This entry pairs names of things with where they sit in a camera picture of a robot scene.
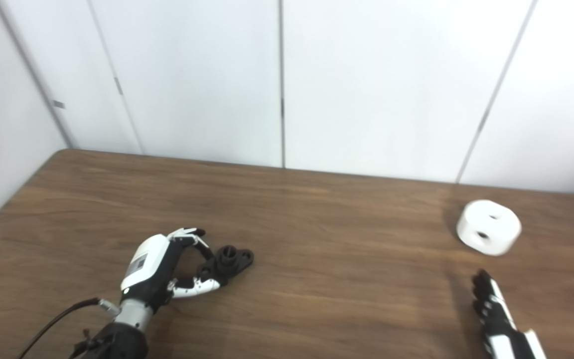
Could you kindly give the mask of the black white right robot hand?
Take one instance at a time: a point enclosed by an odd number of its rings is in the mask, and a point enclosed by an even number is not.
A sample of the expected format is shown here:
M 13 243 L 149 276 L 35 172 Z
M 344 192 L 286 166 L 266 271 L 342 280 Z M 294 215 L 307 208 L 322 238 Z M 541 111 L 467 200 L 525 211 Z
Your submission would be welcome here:
M 481 324 L 481 340 L 491 359 L 546 359 L 534 330 L 520 331 L 503 293 L 488 271 L 472 277 L 472 308 Z

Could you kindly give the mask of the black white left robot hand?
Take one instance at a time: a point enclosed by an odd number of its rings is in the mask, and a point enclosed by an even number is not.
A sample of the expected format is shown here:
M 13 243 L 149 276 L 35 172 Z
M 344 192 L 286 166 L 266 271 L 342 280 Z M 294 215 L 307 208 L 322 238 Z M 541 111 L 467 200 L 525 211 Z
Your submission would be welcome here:
M 182 253 L 196 248 L 206 260 L 214 257 L 203 241 L 205 230 L 180 228 L 171 234 L 157 234 L 146 239 L 135 252 L 121 282 L 121 302 L 137 300 L 157 312 L 171 299 L 203 295 L 223 287 L 215 279 L 176 279 L 175 270 Z

